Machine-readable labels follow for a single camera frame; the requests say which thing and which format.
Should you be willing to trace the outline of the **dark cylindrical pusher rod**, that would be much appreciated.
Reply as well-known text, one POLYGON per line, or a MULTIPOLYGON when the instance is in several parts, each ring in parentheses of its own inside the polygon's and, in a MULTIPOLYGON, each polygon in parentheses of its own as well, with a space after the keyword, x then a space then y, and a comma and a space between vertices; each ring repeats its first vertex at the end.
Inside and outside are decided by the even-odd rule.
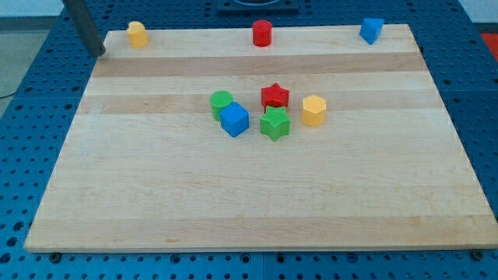
POLYGON ((99 30, 90 15, 84 0, 62 0, 75 29, 92 57, 99 57, 106 52, 99 30))

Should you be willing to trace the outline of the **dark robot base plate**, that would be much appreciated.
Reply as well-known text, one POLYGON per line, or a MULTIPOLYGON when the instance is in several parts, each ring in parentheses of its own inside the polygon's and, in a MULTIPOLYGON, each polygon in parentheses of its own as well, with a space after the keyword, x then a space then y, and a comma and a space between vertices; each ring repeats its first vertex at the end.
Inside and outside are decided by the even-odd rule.
POLYGON ((215 0, 218 14, 234 12, 298 12, 300 0, 215 0))

